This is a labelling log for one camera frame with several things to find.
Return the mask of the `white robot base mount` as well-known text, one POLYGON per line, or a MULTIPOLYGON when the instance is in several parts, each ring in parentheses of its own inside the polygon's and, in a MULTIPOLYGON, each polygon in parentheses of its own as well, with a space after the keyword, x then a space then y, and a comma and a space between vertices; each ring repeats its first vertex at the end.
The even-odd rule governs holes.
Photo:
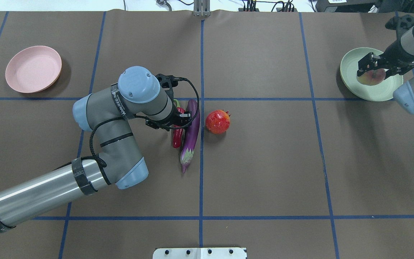
POLYGON ((153 252, 153 259, 247 259, 242 247, 185 247, 160 248, 153 252))

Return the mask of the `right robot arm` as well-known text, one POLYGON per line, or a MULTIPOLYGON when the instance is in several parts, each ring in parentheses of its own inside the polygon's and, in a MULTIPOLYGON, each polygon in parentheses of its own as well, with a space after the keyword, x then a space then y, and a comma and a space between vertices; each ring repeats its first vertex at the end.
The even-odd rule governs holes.
MULTIPOLYGON (((358 61, 358 80, 364 74, 378 69, 385 70, 383 80, 395 75, 404 75, 414 69, 414 17, 393 17, 385 27, 396 32, 396 41, 382 54, 370 52, 358 61)), ((404 110, 414 114, 414 77, 398 87, 393 92, 393 98, 404 110)))

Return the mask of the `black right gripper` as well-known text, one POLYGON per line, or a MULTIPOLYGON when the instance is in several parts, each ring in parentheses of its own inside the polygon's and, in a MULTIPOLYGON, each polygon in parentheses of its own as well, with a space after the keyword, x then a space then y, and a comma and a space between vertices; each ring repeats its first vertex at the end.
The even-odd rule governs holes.
POLYGON ((376 69, 386 69, 385 80, 395 75, 404 75, 414 69, 414 56, 401 46, 400 40, 394 41, 381 55, 369 52, 358 61, 358 77, 376 69))

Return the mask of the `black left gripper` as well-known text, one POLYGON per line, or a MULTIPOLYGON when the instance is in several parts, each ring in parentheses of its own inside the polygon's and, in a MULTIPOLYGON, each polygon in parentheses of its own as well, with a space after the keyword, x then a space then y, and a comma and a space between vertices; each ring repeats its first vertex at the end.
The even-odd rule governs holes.
POLYGON ((156 114, 146 115, 145 125, 154 129, 172 130, 176 127, 189 125, 191 112, 180 113, 170 99, 166 100, 164 108, 156 114))

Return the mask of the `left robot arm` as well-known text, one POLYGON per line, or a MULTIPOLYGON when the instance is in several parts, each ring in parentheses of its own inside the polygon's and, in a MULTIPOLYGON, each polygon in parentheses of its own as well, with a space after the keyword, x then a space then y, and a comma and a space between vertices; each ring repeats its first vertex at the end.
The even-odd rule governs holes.
POLYGON ((198 112, 182 114, 174 105, 173 87, 179 81, 190 83, 132 66, 110 87, 76 101, 73 116, 91 133, 91 155, 1 191, 0 234, 111 184, 124 190, 145 180, 148 168, 128 121, 143 119, 147 126, 166 131, 192 125, 198 112))

